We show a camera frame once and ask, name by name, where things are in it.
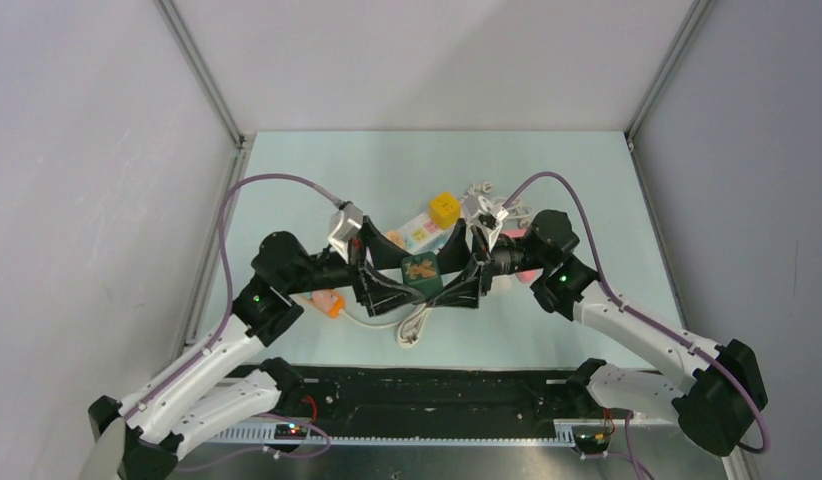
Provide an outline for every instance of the white wall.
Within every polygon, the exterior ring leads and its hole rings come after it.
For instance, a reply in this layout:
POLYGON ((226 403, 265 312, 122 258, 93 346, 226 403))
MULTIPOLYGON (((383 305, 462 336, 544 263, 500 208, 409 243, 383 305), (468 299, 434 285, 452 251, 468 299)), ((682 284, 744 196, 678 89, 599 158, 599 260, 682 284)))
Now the white wall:
POLYGON ((247 131, 623 130, 692 0, 177 3, 247 131))
POLYGON ((822 2, 717 2, 636 149, 692 328, 758 354, 763 478, 822 479, 822 2))
POLYGON ((0 479, 167 363, 232 152, 153 2, 0 2, 0 479))

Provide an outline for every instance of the gray floor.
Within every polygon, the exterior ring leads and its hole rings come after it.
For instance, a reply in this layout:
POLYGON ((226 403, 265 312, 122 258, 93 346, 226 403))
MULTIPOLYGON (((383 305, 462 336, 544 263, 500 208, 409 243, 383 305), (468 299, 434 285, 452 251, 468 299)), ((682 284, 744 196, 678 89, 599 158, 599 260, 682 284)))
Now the gray floor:
MULTIPOLYGON (((622 430, 613 451, 626 447, 622 430)), ((723 463, 694 446, 676 428, 633 428, 641 462, 656 479, 724 480, 723 463)), ((206 444, 183 464, 204 464, 242 448, 206 444)), ((334 447, 311 460, 274 460, 250 453, 213 469, 174 474, 173 479, 308 479, 308 480, 461 480, 461 479, 634 479, 629 463, 619 459, 589 460, 566 448, 536 447, 334 447)))

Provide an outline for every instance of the dark green box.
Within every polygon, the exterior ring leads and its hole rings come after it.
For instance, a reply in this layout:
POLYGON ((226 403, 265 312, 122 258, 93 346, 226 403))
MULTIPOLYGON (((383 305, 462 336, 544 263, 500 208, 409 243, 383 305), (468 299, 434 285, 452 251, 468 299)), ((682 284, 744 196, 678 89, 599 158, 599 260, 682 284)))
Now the dark green box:
POLYGON ((426 300, 443 290, 443 279, 434 252, 405 257, 400 266, 402 283, 422 292, 426 300))

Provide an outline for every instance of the light blue tabletop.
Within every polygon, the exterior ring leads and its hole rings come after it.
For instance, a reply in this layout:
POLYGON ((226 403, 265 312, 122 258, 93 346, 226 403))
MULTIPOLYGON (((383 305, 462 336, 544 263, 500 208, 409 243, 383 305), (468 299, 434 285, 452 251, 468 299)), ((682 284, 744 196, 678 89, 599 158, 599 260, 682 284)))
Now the light blue tabletop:
MULTIPOLYGON (((507 196, 541 170, 564 175, 587 210, 606 274, 618 292, 660 315, 680 320, 638 179, 621 132, 269 132, 255 140, 246 175, 304 176, 361 207, 383 233, 425 211, 443 191, 459 196, 469 184, 494 183, 507 196)), ((593 265, 578 212, 555 180, 536 181, 523 195, 535 211, 562 210, 582 242, 576 254, 593 265)), ((302 185, 266 181, 246 186, 228 234, 235 296, 252 275, 249 263, 266 235, 293 232, 311 253, 326 244, 332 205, 302 185)), ((208 331, 224 311, 218 268, 200 326, 208 331)), ((369 322, 404 317, 411 307, 368 318, 343 289, 350 313, 369 322)), ((528 285, 512 281, 488 295, 479 310, 432 312, 413 348, 396 345, 394 329, 367 330, 306 308, 305 314, 260 359, 350 366, 426 366, 488 369, 574 368, 586 358, 621 367, 648 367, 611 339, 549 315, 528 285)))

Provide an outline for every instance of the yellow cube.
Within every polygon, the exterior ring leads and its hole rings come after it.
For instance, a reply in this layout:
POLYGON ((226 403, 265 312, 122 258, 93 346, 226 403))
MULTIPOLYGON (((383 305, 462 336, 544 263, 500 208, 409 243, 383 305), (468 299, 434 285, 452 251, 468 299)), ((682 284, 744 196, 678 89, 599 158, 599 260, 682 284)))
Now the yellow cube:
POLYGON ((460 216, 461 204, 449 192, 443 192, 429 202, 429 217, 441 230, 455 225, 460 216))

